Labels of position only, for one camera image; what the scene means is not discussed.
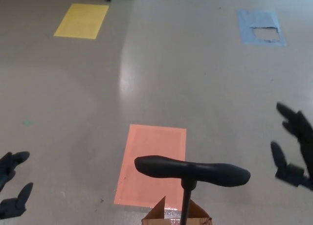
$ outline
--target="robotic hand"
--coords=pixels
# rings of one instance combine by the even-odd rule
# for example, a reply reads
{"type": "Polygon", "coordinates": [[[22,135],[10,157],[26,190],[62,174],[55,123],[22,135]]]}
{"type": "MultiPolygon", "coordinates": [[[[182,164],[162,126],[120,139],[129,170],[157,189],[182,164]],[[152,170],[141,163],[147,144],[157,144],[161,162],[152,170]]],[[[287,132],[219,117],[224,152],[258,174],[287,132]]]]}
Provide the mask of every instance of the robotic hand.
{"type": "Polygon", "coordinates": [[[298,139],[302,157],[307,165],[309,177],[304,176],[304,169],[287,164],[284,153],[278,143],[271,143],[272,155],[277,166],[276,177],[298,187],[303,185],[313,190],[313,129],[301,111],[294,112],[286,105],[277,103],[278,112],[285,118],[283,127],[298,139]]]}
{"type": "MultiPolygon", "coordinates": [[[[15,168],[26,161],[29,152],[16,154],[7,153],[0,159],[0,192],[5,184],[15,176],[15,168]]],[[[33,188],[33,183],[28,183],[19,193],[17,198],[5,199],[0,203],[0,220],[21,216],[25,211],[25,204],[33,188]]]]}

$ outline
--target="cardboard flap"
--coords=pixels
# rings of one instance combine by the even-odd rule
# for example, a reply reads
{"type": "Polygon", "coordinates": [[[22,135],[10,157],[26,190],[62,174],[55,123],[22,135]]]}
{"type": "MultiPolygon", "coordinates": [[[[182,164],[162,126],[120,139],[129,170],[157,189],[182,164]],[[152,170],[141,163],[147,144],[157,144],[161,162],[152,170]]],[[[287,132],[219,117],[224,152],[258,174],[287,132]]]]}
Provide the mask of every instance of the cardboard flap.
{"type": "Polygon", "coordinates": [[[194,203],[193,200],[190,200],[190,207],[189,207],[189,214],[188,218],[209,218],[211,217],[205,212],[204,209],[202,209],[200,206],[198,206],[196,203],[194,203]]]}
{"type": "Polygon", "coordinates": [[[145,219],[164,219],[165,197],[163,197],[153,209],[144,217],[145,219]]]}

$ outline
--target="gray floor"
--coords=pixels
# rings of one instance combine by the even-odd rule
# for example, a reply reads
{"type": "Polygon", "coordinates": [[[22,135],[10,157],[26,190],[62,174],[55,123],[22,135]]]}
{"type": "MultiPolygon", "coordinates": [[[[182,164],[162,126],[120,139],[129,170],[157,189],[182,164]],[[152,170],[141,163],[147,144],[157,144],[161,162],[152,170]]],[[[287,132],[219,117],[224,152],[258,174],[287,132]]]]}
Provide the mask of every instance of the gray floor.
{"type": "Polygon", "coordinates": [[[1,198],[34,182],[4,224],[140,224],[147,210],[113,204],[131,123],[187,128],[188,160],[251,171],[199,183],[215,225],[312,223],[312,192],[274,178],[269,148],[304,166],[275,103],[313,121],[312,0],[113,0],[96,41],[54,38],[72,3],[104,2],[0,0],[2,153],[31,152],[1,198]],[[287,47],[242,45],[237,9],[275,10],[287,47]]]}

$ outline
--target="blue paper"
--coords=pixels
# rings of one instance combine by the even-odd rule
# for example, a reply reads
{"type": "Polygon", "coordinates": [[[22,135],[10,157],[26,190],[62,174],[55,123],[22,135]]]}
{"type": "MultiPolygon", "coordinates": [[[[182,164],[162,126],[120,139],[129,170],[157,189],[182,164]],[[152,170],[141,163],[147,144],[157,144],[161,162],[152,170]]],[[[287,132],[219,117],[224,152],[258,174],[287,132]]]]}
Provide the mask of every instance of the blue paper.
{"type": "Polygon", "coordinates": [[[286,46],[286,41],[281,32],[275,12],[238,10],[237,14],[243,44],[286,46]],[[275,28],[280,40],[257,38],[253,32],[255,28],[275,28]]]}

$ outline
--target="black pole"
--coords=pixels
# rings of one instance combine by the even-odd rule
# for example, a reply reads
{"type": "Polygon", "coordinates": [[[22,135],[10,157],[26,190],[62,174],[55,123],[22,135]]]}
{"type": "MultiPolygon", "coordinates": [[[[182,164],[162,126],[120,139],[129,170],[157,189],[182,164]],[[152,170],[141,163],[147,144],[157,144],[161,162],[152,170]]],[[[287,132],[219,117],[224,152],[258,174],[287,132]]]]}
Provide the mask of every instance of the black pole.
{"type": "Polygon", "coordinates": [[[196,188],[197,181],[190,179],[181,179],[181,186],[184,189],[184,196],[182,198],[180,225],[186,225],[189,215],[191,191],[196,188]]]}

